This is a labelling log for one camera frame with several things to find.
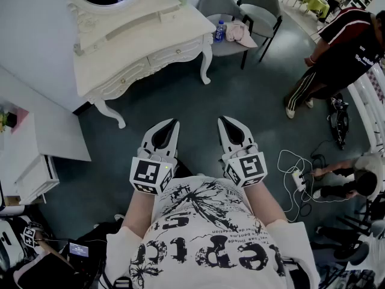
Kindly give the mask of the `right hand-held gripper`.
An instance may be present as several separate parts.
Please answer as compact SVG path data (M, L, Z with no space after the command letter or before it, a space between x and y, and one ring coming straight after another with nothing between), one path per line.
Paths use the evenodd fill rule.
M268 174L263 152L259 152L250 129L240 121L218 118L220 144L225 154L224 176L237 187L245 188L261 182ZM235 152L237 146L246 146Z

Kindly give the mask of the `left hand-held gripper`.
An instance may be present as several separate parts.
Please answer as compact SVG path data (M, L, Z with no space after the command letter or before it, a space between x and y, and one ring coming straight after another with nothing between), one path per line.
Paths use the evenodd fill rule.
M163 194L176 170L179 131L177 119L163 120L146 131L137 156L132 158L129 182L134 189L152 195ZM148 150L158 150L165 156Z

